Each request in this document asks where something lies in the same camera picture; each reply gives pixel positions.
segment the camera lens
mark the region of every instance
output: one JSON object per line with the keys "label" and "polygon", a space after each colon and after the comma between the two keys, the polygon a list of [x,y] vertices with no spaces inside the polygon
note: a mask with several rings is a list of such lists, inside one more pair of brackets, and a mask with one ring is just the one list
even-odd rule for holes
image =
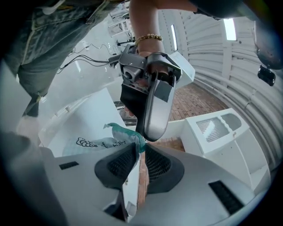
{"label": "camera lens", "polygon": [[273,72],[271,72],[268,68],[260,66],[260,69],[257,73],[259,79],[266,82],[268,85],[273,86],[275,83],[276,76]]}
{"label": "camera lens", "polygon": [[132,79],[132,75],[128,72],[125,72],[125,77],[128,78],[128,79]]}

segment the white dome ceiling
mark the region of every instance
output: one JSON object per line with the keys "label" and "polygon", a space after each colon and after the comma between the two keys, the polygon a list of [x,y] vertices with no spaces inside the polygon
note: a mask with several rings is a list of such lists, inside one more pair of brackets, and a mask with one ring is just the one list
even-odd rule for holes
{"label": "white dome ceiling", "polygon": [[272,170],[282,158],[282,76],[272,87],[257,77],[260,61],[252,36],[254,22],[241,17],[234,24],[237,40],[228,41],[223,20],[187,11],[159,12],[165,51],[174,52],[174,25],[178,52],[195,68],[194,82],[243,116]]}

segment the human arm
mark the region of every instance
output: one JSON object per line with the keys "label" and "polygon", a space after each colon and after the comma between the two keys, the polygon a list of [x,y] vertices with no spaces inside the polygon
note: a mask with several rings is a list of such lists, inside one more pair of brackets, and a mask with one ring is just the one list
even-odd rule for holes
{"label": "human arm", "polygon": [[[136,39],[147,34],[160,35],[157,13],[159,9],[197,11],[188,0],[131,0],[130,20]],[[138,50],[145,57],[153,52],[164,52],[164,47],[161,41],[149,38],[139,42]]]}

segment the jeans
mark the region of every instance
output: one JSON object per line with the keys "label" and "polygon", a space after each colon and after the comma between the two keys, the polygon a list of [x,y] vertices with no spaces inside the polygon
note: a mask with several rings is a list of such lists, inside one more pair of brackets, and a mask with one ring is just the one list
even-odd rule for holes
{"label": "jeans", "polygon": [[93,2],[91,7],[62,5],[51,15],[37,8],[24,22],[4,59],[32,97],[25,114],[38,116],[38,102],[47,94],[65,58],[119,4]]}

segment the black vent grille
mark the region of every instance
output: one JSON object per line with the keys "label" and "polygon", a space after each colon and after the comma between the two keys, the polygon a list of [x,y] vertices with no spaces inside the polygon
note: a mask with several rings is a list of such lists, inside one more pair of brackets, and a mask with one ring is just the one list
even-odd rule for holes
{"label": "black vent grille", "polygon": [[157,151],[148,148],[145,153],[145,163],[149,172],[149,182],[159,178],[171,167],[171,161]]}
{"label": "black vent grille", "polygon": [[209,183],[208,185],[231,215],[244,206],[221,181]]}
{"label": "black vent grille", "polygon": [[68,162],[68,163],[64,163],[64,164],[61,164],[59,165],[61,170],[65,170],[65,169],[68,169],[68,168],[71,168],[73,166],[77,166],[78,163],[77,162]]}
{"label": "black vent grille", "polygon": [[116,159],[109,162],[107,164],[107,168],[113,175],[125,181],[129,173],[131,172],[135,162],[135,155],[133,155],[132,150],[129,149]]}

